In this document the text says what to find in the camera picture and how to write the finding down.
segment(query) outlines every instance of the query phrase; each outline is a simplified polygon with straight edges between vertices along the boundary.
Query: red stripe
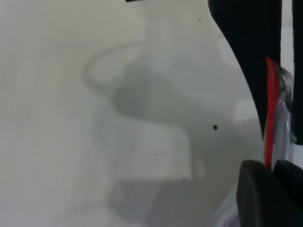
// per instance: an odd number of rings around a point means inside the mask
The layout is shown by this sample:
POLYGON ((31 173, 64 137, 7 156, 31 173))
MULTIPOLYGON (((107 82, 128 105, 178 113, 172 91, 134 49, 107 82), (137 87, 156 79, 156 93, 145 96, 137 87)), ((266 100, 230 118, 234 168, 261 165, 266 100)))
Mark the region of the red stripe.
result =
POLYGON ((267 129, 265 141, 265 166, 271 169, 273 145, 275 136, 275 116, 279 95, 279 75, 276 64, 269 57, 266 58, 267 78, 267 129))

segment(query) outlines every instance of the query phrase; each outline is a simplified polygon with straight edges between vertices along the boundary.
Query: red strip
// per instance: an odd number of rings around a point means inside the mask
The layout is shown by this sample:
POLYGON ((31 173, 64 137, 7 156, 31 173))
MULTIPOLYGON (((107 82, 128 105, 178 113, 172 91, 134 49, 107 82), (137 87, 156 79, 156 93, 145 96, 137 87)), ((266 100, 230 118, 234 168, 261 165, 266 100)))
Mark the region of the red strip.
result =
POLYGON ((267 128, 265 141, 265 166, 271 169, 273 145, 275 136, 275 116, 279 95, 279 75, 276 64, 269 57, 266 58, 268 78, 267 78, 267 128))

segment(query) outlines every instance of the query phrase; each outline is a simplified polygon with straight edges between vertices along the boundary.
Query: white wall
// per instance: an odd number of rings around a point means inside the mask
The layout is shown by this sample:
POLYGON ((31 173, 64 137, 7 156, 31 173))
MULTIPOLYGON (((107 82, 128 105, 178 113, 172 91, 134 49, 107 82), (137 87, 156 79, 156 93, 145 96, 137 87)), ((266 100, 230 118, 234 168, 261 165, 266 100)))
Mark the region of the white wall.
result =
POLYGON ((205 226, 259 145, 205 0, 0 1, 1 226, 205 226))

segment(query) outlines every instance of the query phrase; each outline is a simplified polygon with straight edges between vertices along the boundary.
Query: white surface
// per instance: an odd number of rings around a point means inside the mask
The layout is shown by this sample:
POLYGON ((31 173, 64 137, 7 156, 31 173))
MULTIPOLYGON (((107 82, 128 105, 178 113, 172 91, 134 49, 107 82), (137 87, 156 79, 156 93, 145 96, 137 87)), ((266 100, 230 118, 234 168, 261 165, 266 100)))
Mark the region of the white surface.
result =
POLYGON ((1 0, 0 34, 1 226, 205 226, 259 146, 204 0, 1 0))

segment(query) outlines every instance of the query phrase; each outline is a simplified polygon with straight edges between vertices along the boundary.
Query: black plastic piece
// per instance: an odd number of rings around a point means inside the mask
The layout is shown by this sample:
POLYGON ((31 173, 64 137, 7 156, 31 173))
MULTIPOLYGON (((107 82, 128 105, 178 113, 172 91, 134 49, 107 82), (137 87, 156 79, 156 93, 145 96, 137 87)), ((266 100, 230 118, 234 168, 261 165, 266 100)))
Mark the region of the black plastic piece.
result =
POLYGON ((262 163, 242 162, 237 190, 241 227, 302 227, 303 211, 294 199, 262 163))
POLYGON ((303 145, 303 1, 293 0, 294 104, 293 131, 296 144, 303 145))
POLYGON ((262 135, 267 118, 267 65, 280 65, 281 0, 209 0, 210 12, 231 46, 258 112, 262 135))
POLYGON ((274 175, 294 203, 303 210, 303 170, 288 161, 277 161, 274 175))

